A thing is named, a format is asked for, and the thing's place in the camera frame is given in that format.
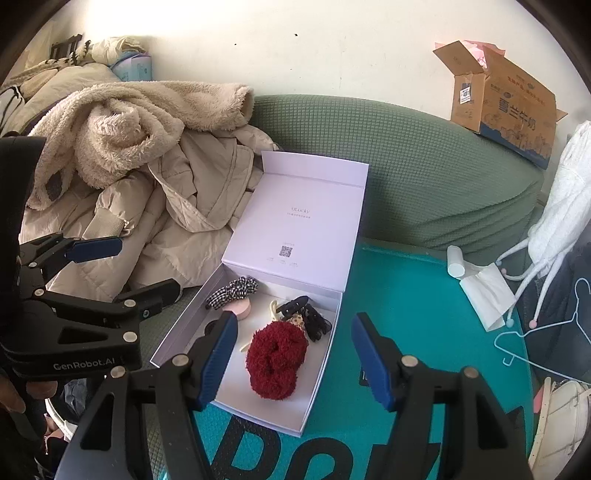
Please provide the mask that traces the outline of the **operator left hand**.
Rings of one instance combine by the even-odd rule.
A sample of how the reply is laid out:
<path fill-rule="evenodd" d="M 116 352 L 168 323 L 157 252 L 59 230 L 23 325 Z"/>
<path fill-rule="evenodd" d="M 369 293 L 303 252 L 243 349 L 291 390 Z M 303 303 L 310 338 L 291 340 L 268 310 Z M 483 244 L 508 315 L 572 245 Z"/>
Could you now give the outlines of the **operator left hand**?
<path fill-rule="evenodd" d="M 45 400 L 55 395 L 58 388 L 56 381 L 29 382 L 25 386 L 26 394 L 35 400 Z M 16 413 L 26 411 L 25 401 L 11 380 L 4 374 L 0 376 L 1 407 Z"/>

